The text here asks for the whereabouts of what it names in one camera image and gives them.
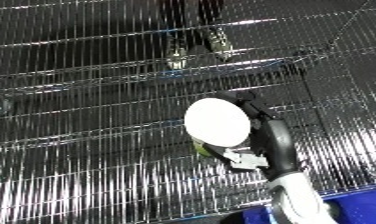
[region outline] leg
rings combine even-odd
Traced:
[[[185,1],[159,0],[160,14],[168,29],[185,27]],[[184,31],[170,31],[167,35],[166,62],[170,69],[183,69],[186,65],[187,44]]]
[[[185,0],[159,0],[160,14],[168,29],[185,27]],[[183,33],[171,32],[176,37],[183,37]]]
[[[213,24],[220,19],[224,0],[199,0],[199,18],[203,25]]]
[[[202,25],[216,25],[221,20],[224,0],[199,0],[199,17]],[[233,56],[233,46],[221,26],[210,26],[202,29],[202,37],[206,47],[221,61],[228,61]]]

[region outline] white round object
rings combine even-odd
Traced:
[[[215,146],[233,147],[248,137],[250,120],[238,106],[225,100],[206,98],[188,108],[185,127],[196,140]]]

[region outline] wire grid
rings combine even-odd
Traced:
[[[238,88],[285,117],[317,190],[376,187],[376,0],[225,2],[228,63],[192,37],[189,3],[188,66],[170,71],[155,1],[0,0],[0,98],[13,105],[0,223],[162,223],[267,203],[259,172],[197,156],[182,126],[191,103]],[[267,73],[328,45],[296,62],[303,74]]]

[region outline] blue surface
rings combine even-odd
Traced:
[[[341,207],[340,224],[376,224],[376,190],[339,196],[327,200]],[[273,224],[267,207],[256,207],[243,213],[246,224]]]

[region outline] shoe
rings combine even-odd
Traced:
[[[172,70],[185,68],[187,64],[187,44],[184,38],[169,35],[167,40],[166,61]]]
[[[206,47],[213,52],[218,59],[227,62],[233,56],[233,46],[227,35],[220,27],[202,29],[202,37],[206,41]]]

